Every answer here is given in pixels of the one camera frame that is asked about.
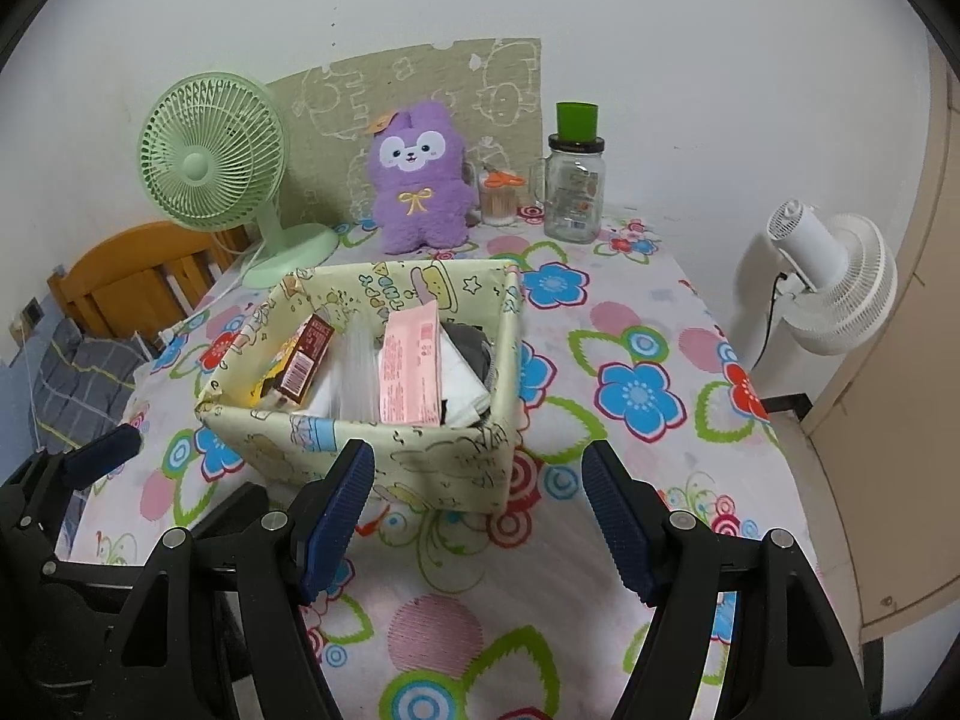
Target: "wooden bed frame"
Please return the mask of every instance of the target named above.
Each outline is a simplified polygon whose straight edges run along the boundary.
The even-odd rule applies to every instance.
[[[47,284],[83,332],[104,338],[137,332],[155,341],[160,330],[187,316],[166,276],[176,279],[196,308],[213,286],[209,263],[225,271],[236,259],[227,250],[243,251],[249,244],[241,227],[217,233],[214,240],[171,221],[153,221],[93,247],[69,274],[53,274]]]

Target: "green desk fan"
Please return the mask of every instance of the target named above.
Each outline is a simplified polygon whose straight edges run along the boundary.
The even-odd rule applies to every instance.
[[[147,194],[177,224],[213,233],[256,219],[263,247],[247,266],[246,287],[272,287],[337,247],[323,224],[280,226],[287,138],[270,93],[253,81],[229,73],[179,81],[143,125],[139,162]]]

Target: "wall socket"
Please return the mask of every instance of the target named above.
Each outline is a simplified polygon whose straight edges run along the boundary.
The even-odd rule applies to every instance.
[[[40,303],[37,299],[33,298],[23,307],[23,311],[20,312],[19,316],[15,317],[13,322],[10,323],[10,334],[13,337],[13,341],[16,341],[18,348],[23,348],[23,344],[26,343],[27,338],[32,336],[35,327],[37,327],[37,324],[40,324],[40,319],[43,319],[43,309],[40,308]]]

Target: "storage box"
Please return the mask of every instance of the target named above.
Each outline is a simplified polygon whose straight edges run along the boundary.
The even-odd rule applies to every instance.
[[[387,497],[458,512],[501,512],[517,444],[520,282],[500,260],[330,266],[288,274],[254,310],[200,393],[197,416],[269,479],[322,478],[350,439],[376,456],[374,488]],[[363,312],[382,340],[391,311],[436,300],[440,319],[480,327],[493,343],[491,413],[479,427],[416,427],[317,418],[244,407],[251,385],[315,310],[342,331]]]

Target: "plastic bag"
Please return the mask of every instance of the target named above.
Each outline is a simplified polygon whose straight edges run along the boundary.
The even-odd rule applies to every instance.
[[[380,371],[373,326],[356,312],[337,341],[330,349],[339,368],[339,386],[333,394],[330,416],[350,422],[379,422]]]

